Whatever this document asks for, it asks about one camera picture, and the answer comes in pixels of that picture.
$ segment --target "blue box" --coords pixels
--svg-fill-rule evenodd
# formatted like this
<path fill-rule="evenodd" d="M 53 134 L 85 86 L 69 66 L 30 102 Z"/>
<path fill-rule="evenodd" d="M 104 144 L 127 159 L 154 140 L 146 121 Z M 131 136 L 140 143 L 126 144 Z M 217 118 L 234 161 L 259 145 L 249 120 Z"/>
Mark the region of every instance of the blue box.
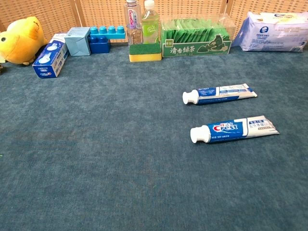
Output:
<path fill-rule="evenodd" d="M 65 36 L 65 42 L 72 56 L 90 55 L 88 35 L 90 27 L 72 27 Z"/>
<path fill-rule="evenodd" d="M 114 26 L 110 26 L 107 31 L 105 26 L 101 26 L 100 31 L 98 31 L 96 26 L 92 26 L 90 35 L 97 38 L 105 36 L 107 39 L 125 39 L 125 30 L 123 26 L 118 26 L 117 30 Z"/>
<path fill-rule="evenodd" d="M 105 36 L 101 38 L 90 36 L 89 45 L 93 54 L 109 53 L 110 51 L 110 40 Z"/>
<path fill-rule="evenodd" d="M 39 57 L 33 63 L 33 68 L 40 78 L 58 77 L 68 56 L 65 43 L 66 34 L 55 34 Z"/>

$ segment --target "yellow plush toy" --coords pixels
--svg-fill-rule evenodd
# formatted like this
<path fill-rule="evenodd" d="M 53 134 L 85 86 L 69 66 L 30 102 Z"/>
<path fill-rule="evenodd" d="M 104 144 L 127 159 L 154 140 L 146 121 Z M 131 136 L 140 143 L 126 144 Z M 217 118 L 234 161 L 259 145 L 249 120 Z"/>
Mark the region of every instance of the yellow plush toy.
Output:
<path fill-rule="evenodd" d="M 35 54 L 48 42 L 36 17 L 20 19 L 0 33 L 0 56 L 14 64 L 29 65 Z"/>

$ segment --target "woven rattan panel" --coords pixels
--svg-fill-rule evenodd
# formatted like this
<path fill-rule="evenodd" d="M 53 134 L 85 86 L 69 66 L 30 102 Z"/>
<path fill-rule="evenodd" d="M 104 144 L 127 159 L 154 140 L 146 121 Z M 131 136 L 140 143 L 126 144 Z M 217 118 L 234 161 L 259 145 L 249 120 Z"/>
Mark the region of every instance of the woven rattan panel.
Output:
<path fill-rule="evenodd" d="M 5 27 L 29 16 L 39 19 L 47 40 L 76 26 L 69 0 L 0 0 L 0 21 Z"/>
<path fill-rule="evenodd" d="M 123 10 L 125 2 L 125 0 L 80 0 L 86 26 L 125 25 Z M 143 12 L 144 1 L 139 2 Z M 160 15 L 218 14 L 221 4 L 222 0 L 155 0 L 155 9 Z"/>
<path fill-rule="evenodd" d="M 230 17 L 236 24 L 235 34 L 241 28 L 247 12 L 288 13 L 308 11 L 308 0 L 233 0 Z"/>

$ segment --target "water bottle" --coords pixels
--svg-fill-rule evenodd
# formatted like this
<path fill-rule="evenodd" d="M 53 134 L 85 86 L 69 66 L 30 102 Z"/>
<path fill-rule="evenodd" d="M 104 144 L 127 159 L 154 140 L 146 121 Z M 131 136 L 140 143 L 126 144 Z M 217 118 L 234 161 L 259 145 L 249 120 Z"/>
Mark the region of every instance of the water bottle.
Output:
<path fill-rule="evenodd" d="M 154 10 L 154 0 L 146 0 L 144 7 L 145 10 L 142 15 L 143 43 L 156 43 L 158 42 L 159 15 Z"/>
<path fill-rule="evenodd" d="M 141 9 L 137 0 L 126 0 L 124 14 L 127 27 L 128 44 L 142 43 Z"/>

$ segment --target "white cap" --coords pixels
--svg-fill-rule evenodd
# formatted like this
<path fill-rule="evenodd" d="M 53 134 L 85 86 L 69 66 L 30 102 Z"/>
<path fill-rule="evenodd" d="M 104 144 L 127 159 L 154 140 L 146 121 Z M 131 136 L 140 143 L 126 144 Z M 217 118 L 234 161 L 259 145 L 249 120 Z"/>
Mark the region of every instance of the white cap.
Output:
<path fill-rule="evenodd" d="M 191 140 L 193 143 L 197 143 L 197 141 L 203 141 L 205 143 L 209 143 L 211 140 L 211 132 L 208 126 L 203 125 L 202 127 L 192 128 Z"/>
<path fill-rule="evenodd" d="M 147 9 L 147 10 L 154 9 L 154 7 L 155 7 L 155 2 L 154 2 L 154 0 L 145 0 L 145 1 L 144 1 L 144 7 L 145 7 L 145 9 Z"/>
<path fill-rule="evenodd" d="M 187 93 L 187 92 L 183 93 L 183 102 L 184 102 L 184 104 L 188 104 L 188 103 L 197 104 L 198 103 L 198 98 L 199 98 L 199 93 L 198 93 L 197 90 L 192 90 L 189 93 Z"/>

